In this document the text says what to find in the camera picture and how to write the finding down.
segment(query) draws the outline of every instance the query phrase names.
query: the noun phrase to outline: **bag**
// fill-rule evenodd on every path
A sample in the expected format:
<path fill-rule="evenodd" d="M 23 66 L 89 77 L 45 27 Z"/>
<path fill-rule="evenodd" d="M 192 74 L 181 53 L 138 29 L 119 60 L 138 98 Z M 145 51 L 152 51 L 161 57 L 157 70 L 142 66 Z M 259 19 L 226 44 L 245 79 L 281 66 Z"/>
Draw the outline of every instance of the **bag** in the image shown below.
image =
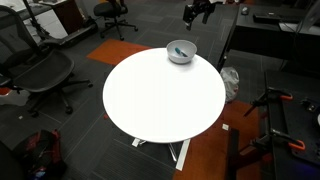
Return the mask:
<path fill-rule="evenodd" d="M 222 68 L 220 75 L 226 88 L 226 103 L 233 101 L 239 90 L 239 75 L 233 67 Z"/>
<path fill-rule="evenodd" d="M 57 130 L 34 133 L 13 149 L 28 180 L 61 178 L 67 165 L 61 158 L 60 135 Z"/>

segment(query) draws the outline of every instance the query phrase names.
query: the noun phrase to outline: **mesh chair back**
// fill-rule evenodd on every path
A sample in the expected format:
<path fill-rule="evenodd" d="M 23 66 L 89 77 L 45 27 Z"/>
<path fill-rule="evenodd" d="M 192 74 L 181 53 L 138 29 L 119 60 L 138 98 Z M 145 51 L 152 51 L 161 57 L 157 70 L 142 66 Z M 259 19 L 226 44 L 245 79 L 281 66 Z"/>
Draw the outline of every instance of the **mesh chair back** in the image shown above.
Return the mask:
<path fill-rule="evenodd" d="M 38 50 L 19 14 L 0 5 L 0 74 L 14 77 L 18 73 L 16 67 Z"/>

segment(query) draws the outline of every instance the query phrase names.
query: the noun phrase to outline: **orange rug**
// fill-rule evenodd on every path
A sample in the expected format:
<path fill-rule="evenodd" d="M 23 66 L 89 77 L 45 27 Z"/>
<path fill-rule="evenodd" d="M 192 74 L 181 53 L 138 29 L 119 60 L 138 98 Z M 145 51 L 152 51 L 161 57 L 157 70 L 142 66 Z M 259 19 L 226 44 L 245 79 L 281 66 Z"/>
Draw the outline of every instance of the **orange rug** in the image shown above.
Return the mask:
<path fill-rule="evenodd" d="M 108 39 L 97 49 L 87 55 L 87 58 L 112 65 L 117 65 L 125 58 L 147 49 L 151 49 L 151 47 L 115 39 Z"/>
<path fill-rule="evenodd" d="M 205 132 L 191 139 L 183 170 L 176 170 L 173 180 L 223 180 L 225 179 L 229 131 L 222 124 L 239 130 L 239 149 L 256 138 L 259 130 L 258 111 L 255 109 L 248 117 L 243 114 L 250 104 L 234 101 L 225 105 L 219 119 Z M 238 180 L 260 177 L 259 162 L 239 169 Z"/>

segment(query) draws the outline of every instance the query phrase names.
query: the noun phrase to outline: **chair armrest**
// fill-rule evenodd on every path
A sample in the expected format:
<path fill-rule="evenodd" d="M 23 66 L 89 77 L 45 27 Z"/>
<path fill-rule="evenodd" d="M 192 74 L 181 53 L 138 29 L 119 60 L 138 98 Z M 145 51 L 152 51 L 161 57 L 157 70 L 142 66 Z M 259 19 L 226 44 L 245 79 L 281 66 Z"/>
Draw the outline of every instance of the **chair armrest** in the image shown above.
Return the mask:
<path fill-rule="evenodd" d="M 0 76 L 0 87 L 6 87 L 11 82 L 12 82 L 12 79 L 5 76 Z"/>

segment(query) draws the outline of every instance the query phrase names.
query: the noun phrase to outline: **plastic bag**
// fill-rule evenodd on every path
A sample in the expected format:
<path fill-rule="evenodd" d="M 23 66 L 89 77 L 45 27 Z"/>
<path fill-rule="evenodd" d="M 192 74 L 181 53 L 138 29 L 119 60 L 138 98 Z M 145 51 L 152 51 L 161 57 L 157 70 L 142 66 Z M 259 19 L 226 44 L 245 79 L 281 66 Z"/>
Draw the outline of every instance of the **plastic bag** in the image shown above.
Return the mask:
<path fill-rule="evenodd" d="M 226 88 L 226 103 L 233 101 L 239 90 L 239 75 L 233 67 L 222 68 L 220 75 Z"/>

